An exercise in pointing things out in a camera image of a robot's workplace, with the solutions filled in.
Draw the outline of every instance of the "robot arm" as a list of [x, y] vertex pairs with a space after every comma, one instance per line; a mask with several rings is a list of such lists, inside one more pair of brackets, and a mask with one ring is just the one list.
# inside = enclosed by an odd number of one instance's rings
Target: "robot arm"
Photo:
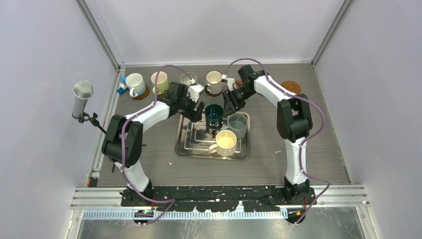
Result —
[[250, 65], [243, 66], [239, 71], [243, 85], [234, 87], [234, 79], [226, 78], [229, 90], [223, 92], [224, 113], [226, 117], [245, 107], [245, 100], [259, 93], [277, 107], [277, 130], [284, 139], [287, 152], [287, 172], [285, 177], [285, 195], [287, 200], [294, 201], [295, 196], [303, 196], [309, 192], [309, 180], [303, 174], [306, 171], [306, 143], [302, 148], [302, 167], [299, 164], [300, 144], [309, 136], [312, 129], [312, 118], [309, 104], [289, 97], [280, 92], [274, 85], [279, 86], [272, 78], [269, 81], [264, 71], [254, 72]]
[[[145, 175], [139, 158], [142, 153], [142, 135], [156, 123], [165, 120], [176, 113], [182, 114], [192, 122], [202, 119], [202, 111], [205, 103], [200, 102], [197, 109], [195, 106], [198, 102], [199, 95], [204, 91], [201, 85], [187, 87], [186, 85], [172, 82], [166, 96], [159, 99], [155, 105], [147, 106], [146, 112], [137, 116], [126, 127], [126, 156], [125, 156], [125, 174], [135, 188], [128, 185], [123, 194], [126, 198], [138, 198], [136, 192], [138, 190], [147, 197], [152, 197], [152, 184]], [[107, 129], [105, 139], [102, 145], [102, 152], [108, 156], [114, 164], [120, 168], [121, 160], [121, 130], [125, 121], [133, 115], [138, 115], [144, 109], [126, 116], [114, 115]]]

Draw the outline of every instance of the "microphone clip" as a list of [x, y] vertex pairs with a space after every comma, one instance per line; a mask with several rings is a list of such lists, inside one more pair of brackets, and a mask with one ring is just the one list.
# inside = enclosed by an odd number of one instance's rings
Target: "microphone clip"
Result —
[[79, 123], [84, 123], [86, 121], [91, 122], [91, 124], [95, 127], [98, 127], [104, 134], [107, 133], [106, 130], [101, 127], [100, 122], [97, 120], [98, 115], [96, 113], [93, 113], [93, 116], [91, 117], [89, 114], [83, 112], [80, 117], [75, 117], [72, 114], [72, 117], [74, 119], [77, 119]]

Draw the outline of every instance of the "light green mug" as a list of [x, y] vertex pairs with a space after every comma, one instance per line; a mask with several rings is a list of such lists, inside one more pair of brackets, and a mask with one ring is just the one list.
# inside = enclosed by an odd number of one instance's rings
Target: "light green mug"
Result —
[[[155, 77], [157, 76], [157, 72], [152, 74], [151, 81], [154, 88], [152, 89], [152, 93], [155, 94]], [[165, 91], [168, 91], [170, 87], [169, 80], [167, 79], [167, 74], [165, 72], [160, 71], [160, 74], [158, 74], [157, 79], [157, 89], [158, 95], [164, 94]]]

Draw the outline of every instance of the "yellow mug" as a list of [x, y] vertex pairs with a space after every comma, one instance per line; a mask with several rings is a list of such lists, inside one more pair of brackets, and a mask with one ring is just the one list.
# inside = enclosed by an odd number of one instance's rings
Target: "yellow mug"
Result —
[[223, 157], [232, 156], [236, 150], [237, 138], [230, 130], [222, 130], [215, 137], [215, 144], [208, 148], [208, 153], [217, 153]]

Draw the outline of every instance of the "silver microphone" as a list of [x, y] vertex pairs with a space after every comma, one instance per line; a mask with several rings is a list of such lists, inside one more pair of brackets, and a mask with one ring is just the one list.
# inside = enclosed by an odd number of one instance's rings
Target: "silver microphone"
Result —
[[93, 93], [94, 89], [89, 81], [80, 81], [75, 85], [73, 88], [73, 94], [76, 96], [73, 103], [73, 118], [78, 119], [82, 116], [88, 99], [92, 96]]

